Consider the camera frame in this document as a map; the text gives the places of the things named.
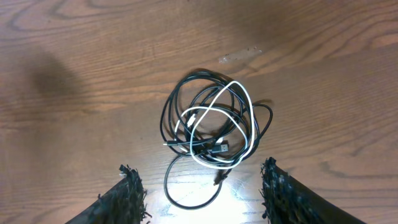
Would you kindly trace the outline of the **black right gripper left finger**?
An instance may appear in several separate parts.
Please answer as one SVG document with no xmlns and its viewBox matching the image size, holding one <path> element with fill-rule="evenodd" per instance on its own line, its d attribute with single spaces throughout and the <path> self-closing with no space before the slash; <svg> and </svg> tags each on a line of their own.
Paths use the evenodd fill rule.
<svg viewBox="0 0 398 224">
<path fill-rule="evenodd" d="M 151 215 L 144 200 L 147 190 L 137 170 L 120 165 L 122 179 L 84 211 L 68 221 L 69 224 L 140 224 Z"/>
</svg>

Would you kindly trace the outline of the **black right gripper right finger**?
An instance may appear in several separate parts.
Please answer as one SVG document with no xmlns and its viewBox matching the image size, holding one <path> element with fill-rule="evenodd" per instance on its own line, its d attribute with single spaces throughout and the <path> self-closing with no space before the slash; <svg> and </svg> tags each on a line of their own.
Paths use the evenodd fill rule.
<svg viewBox="0 0 398 224">
<path fill-rule="evenodd" d="M 279 168 L 273 157 L 262 164 L 261 175 L 262 217 L 271 224 L 364 224 Z"/>
</svg>

